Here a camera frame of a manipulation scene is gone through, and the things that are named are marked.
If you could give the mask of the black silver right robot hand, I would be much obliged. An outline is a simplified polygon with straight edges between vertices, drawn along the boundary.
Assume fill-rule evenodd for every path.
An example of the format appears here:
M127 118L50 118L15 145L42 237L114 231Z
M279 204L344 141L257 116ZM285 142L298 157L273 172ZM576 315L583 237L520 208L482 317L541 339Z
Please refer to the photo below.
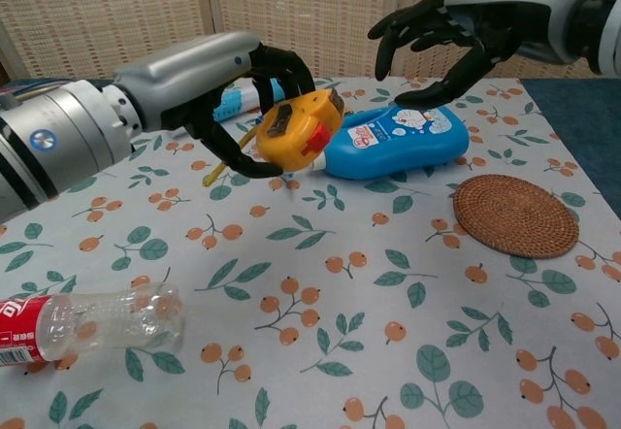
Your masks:
M467 53L430 86L402 93L396 103L433 109L467 93L497 64L519 54L550 64L577 59L566 35L571 17L585 0L421 0L378 21L368 32L379 42L375 77L391 70L396 50L422 52L455 45Z

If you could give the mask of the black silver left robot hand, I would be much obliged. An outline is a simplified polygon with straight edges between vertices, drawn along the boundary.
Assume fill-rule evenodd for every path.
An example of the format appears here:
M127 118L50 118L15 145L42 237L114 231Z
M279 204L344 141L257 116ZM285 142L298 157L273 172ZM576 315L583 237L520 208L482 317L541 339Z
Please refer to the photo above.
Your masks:
M257 162L213 117L224 89L250 78L265 114L275 104L271 80L287 99L315 91L311 71L294 51L270 47L249 31L199 36L151 53L114 72L147 132L185 128L212 154L250 179L277 177L281 166Z

